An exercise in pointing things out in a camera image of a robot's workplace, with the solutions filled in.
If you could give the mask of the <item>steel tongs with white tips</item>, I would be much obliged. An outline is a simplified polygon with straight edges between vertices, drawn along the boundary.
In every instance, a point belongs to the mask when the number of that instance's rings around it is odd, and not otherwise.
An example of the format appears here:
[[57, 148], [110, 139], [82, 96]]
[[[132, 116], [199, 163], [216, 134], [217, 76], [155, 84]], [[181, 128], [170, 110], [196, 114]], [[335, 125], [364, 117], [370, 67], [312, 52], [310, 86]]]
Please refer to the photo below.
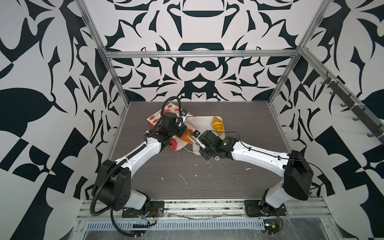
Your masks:
[[188, 139], [194, 143], [194, 145], [197, 146], [197, 152], [200, 150], [200, 149], [205, 149], [206, 146], [199, 140], [199, 138], [195, 138], [194, 136], [192, 135], [187, 135]]

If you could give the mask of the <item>orange fake puff pastry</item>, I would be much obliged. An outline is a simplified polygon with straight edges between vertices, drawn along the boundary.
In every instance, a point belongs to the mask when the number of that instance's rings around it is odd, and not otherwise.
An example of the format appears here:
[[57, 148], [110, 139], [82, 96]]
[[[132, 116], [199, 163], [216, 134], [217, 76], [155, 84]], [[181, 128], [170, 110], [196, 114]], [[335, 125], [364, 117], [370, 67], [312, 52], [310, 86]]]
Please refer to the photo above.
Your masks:
[[184, 132], [184, 134], [180, 137], [180, 139], [188, 144], [194, 144], [193, 142], [193, 130], [191, 129], [186, 129], [186, 131]]

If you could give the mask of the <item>yellow fake croissant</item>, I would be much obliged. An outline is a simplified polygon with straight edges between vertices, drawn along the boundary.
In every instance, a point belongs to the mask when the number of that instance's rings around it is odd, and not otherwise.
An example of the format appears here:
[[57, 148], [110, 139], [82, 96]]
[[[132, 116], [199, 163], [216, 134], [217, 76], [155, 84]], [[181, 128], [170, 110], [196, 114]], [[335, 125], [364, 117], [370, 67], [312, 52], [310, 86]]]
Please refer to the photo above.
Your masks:
[[213, 117], [212, 128], [219, 136], [222, 136], [224, 132], [224, 122], [218, 117]]

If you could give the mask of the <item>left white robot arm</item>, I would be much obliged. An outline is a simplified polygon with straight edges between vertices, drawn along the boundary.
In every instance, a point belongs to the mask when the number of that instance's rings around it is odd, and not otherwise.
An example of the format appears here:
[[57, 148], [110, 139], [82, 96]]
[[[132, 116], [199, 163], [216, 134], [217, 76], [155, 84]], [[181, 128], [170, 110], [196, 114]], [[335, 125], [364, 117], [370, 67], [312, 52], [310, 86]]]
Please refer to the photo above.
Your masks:
[[134, 174], [152, 157], [172, 144], [173, 137], [181, 137], [187, 126], [188, 113], [180, 115], [164, 113], [155, 126], [145, 133], [145, 140], [127, 155], [115, 160], [106, 160], [99, 168], [92, 190], [90, 213], [99, 216], [112, 210], [134, 209], [144, 215], [148, 212], [150, 197], [132, 190]]

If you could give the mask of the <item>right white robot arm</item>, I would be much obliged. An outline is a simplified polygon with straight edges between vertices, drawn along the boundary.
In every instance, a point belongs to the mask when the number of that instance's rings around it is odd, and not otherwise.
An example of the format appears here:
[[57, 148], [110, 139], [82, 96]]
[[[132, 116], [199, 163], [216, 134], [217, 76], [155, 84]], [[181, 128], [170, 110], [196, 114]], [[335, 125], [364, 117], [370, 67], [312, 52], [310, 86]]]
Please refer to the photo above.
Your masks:
[[221, 139], [213, 131], [194, 132], [199, 153], [206, 160], [211, 158], [246, 162], [266, 169], [282, 178], [274, 187], [265, 191], [258, 209], [262, 216], [271, 215], [287, 201], [309, 199], [314, 171], [298, 151], [278, 153], [244, 143], [239, 138]]

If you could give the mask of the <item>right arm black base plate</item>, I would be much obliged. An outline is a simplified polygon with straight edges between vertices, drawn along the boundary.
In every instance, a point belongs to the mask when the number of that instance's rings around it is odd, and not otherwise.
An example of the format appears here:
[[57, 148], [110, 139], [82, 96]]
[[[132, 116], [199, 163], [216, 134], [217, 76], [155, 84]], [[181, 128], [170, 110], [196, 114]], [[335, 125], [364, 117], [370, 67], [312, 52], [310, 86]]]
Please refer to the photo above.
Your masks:
[[273, 208], [261, 200], [244, 201], [246, 215], [250, 218], [286, 216], [287, 209], [283, 204], [279, 208]]

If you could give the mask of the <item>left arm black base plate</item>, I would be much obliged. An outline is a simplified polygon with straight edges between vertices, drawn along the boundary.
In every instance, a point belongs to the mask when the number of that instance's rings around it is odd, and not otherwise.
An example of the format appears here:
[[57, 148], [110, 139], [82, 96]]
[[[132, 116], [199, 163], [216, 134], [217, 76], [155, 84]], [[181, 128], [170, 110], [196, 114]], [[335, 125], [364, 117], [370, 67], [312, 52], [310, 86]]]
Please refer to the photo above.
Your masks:
[[147, 201], [143, 207], [139, 210], [134, 208], [126, 208], [123, 210], [123, 218], [138, 218], [144, 216], [147, 218], [153, 218], [161, 216], [164, 212], [165, 202], [164, 201]]

